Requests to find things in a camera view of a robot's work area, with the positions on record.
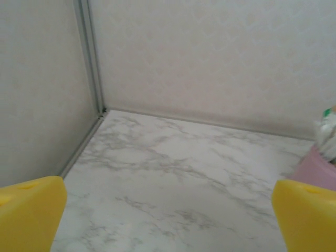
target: white marble surface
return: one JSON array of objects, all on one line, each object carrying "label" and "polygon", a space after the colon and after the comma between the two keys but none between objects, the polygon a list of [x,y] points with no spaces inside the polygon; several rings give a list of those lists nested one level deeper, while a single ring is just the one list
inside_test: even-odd
[{"label": "white marble surface", "polygon": [[51,251],[286,251],[270,195],[310,145],[111,111],[65,179]]}]

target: baseboard trim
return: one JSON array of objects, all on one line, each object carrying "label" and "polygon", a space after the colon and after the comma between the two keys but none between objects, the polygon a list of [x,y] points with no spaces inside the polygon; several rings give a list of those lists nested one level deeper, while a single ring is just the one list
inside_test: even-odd
[{"label": "baseboard trim", "polygon": [[313,138],[310,137],[305,137],[305,136],[295,136],[291,134],[284,134],[284,133],[275,133],[275,132],[268,132],[268,131],[263,131],[263,130],[254,130],[250,128],[244,128],[244,127],[235,127],[232,126],[231,124],[227,123],[211,123],[211,122],[206,122],[203,120],[192,120],[192,119],[186,119],[183,117],[170,117],[170,116],[165,116],[162,114],[155,114],[155,113],[146,113],[142,111],[134,111],[131,109],[120,109],[116,107],[112,107],[108,109],[109,111],[115,110],[115,111],[121,111],[121,112],[127,112],[127,113],[133,113],[133,114],[142,114],[144,116],[151,116],[151,117],[160,117],[160,118],[165,118],[165,119],[172,119],[172,120],[179,120],[179,121],[184,121],[184,122],[193,122],[193,123],[199,123],[199,124],[205,124],[205,125],[211,125],[211,126],[217,126],[217,127],[222,127],[222,128],[228,128],[228,129],[235,129],[235,130],[244,130],[244,131],[249,131],[249,132],[255,132],[255,133],[261,133],[261,134],[266,134],[266,135],[275,135],[279,137],[285,137],[285,138],[293,138],[293,139],[298,139],[298,140],[307,140],[307,141],[313,141]]},{"label": "baseboard trim", "polygon": [[93,123],[92,127],[88,131],[88,133],[85,135],[83,140],[80,142],[78,147],[75,149],[69,160],[66,162],[66,165],[61,170],[61,172],[58,174],[58,176],[61,176],[63,179],[67,176],[69,171],[71,170],[74,163],[77,161],[78,157],[81,155],[83,150],[85,149],[86,145],[89,143],[95,132],[98,130],[99,126],[104,121],[104,116],[101,116],[96,119],[96,121]]}]

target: pink object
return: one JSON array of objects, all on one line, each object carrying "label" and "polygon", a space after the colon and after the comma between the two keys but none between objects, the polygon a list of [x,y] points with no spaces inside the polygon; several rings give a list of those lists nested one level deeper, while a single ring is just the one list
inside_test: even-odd
[{"label": "pink object", "polygon": [[315,145],[290,179],[336,191],[336,167],[320,155]]}]

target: gray marble veining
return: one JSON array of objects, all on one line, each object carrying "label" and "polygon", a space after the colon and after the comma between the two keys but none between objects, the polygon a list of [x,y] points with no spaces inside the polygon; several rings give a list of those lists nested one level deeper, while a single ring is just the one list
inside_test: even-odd
[{"label": "gray marble veining", "polygon": [[111,111],[65,179],[51,251],[285,251],[270,196],[311,144]]}]

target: yellow plastic part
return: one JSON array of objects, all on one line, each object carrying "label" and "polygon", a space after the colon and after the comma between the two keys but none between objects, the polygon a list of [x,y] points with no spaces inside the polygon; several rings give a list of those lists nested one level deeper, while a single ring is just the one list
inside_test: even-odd
[{"label": "yellow plastic part", "polygon": [[0,251],[49,252],[66,201],[57,176],[0,188]]},{"label": "yellow plastic part", "polygon": [[281,180],[272,204],[287,252],[336,251],[336,192]]}]

